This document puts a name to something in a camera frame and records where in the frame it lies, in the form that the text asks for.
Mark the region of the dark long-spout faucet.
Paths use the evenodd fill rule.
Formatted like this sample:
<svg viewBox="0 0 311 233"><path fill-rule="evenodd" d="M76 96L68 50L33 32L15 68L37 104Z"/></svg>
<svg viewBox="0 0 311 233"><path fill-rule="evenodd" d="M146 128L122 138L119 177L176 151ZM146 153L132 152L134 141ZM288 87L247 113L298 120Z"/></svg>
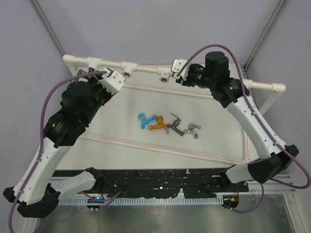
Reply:
<svg viewBox="0 0 311 233"><path fill-rule="evenodd" d="M87 69L79 69L77 72L77 75L85 74L85 73L92 73L95 72L96 70L93 68L87 68Z"/></svg>

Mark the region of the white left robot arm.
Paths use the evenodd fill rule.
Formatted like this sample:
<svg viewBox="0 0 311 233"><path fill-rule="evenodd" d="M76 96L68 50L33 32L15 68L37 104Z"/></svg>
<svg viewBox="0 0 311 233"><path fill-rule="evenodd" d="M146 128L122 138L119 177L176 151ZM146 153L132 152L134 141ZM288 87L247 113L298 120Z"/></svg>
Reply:
<svg viewBox="0 0 311 233"><path fill-rule="evenodd" d="M61 81L48 93L41 110L38 151L21 181L3 192L9 202L18 204L21 216L44 218L62 199L83 191L99 193L103 190L104 175L93 167L59 185L50 182L64 155L86 131L98 110L113 97L100 83L103 75L103 71L80 74ZM69 85L61 95L61 109L43 123L52 94L65 83Z"/></svg>

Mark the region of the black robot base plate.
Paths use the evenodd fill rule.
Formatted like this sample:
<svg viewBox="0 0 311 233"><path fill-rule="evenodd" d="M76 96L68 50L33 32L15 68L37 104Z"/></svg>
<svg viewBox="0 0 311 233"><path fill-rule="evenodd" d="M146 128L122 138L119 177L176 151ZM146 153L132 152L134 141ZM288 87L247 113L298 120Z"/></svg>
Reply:
<svg viewBox="0 0 311 233"><path fill-rule="evenodd" d="M246 182L225 184L220 177L221 168L199 169L126 169L101 170L102 183L88 192L119 198L176 198L183 191L185 198L209 198L216 193L246 193Z"/></svg>

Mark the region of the white PVC pipe frame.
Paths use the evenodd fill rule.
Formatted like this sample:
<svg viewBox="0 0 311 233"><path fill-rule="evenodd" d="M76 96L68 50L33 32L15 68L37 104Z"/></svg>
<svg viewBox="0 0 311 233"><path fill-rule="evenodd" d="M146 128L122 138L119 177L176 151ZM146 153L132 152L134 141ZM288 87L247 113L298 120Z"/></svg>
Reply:
<svg viewBox="0 0 311 233"><path fill-rule="evenodd" d="M238 121L208 90L175 86L169 66L144 66L101 58L64 55L72 75L78 69L106 67L127 76L120 90L92 120L64 157L60 168L96 166L102 169L210 168L239 165L257 159L253 142ZM165 123L181 118L179 128L200 126L198 138L175 131L142 129L138 115L162 116Z"/></svg>

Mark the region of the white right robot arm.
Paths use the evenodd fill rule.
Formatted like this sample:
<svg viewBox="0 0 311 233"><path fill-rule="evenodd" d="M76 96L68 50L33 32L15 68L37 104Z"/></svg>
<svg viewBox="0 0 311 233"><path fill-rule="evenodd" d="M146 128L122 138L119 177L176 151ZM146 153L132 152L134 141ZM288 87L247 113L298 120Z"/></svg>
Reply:
<svg viewBox="0 0 311 233"><path fill-rule="evenodd" d="M268 125L258 111L249 90L239 79L230 76L229 59L221 51L212 51L205 56L205 65L178 62L176 80L182 86L207 88L239 122L253 143L258 159L227 168L221 173L220 186L231 191L237 183L255 180L265 183L283 172L292 163L289 155L299 153L295 145L287 145Z"/></svg>

